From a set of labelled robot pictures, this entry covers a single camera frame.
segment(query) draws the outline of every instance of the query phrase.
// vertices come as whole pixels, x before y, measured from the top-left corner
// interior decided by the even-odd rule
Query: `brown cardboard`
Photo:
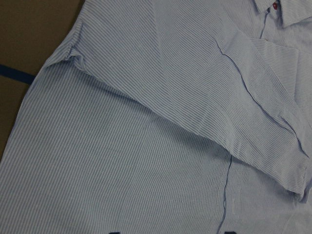
[[[83,2],[0,1],[0,64],[36,75],[72,28]],[[28,87],[0,76],[0,158]]]
[[[73,26],[82,0],[0,1],[0,64],[36,75]]]
[[[0,76],[0,157],[13,127],[28,84]]]

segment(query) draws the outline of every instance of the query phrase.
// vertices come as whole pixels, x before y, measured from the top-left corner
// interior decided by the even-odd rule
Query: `shirt sleeve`
[[[77,68],[209,138],[306,201],[312,129],[218,1],[87,1],[47,60]]]

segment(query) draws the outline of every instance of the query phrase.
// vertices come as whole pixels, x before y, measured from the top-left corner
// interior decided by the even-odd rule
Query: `striped shirt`
[[[20,107],[0,233],[311,233],[312,55],[266,37],[290,2],[87,0]]]

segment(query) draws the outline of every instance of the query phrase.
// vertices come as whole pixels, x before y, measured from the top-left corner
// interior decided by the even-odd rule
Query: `blue tape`
[[[0,64],[0,75],[26,83],[26,84],[31,84],[36,77],[34,75],[21,72],[19,70],[15,70],[13,68],[10,68],[1,64]]]

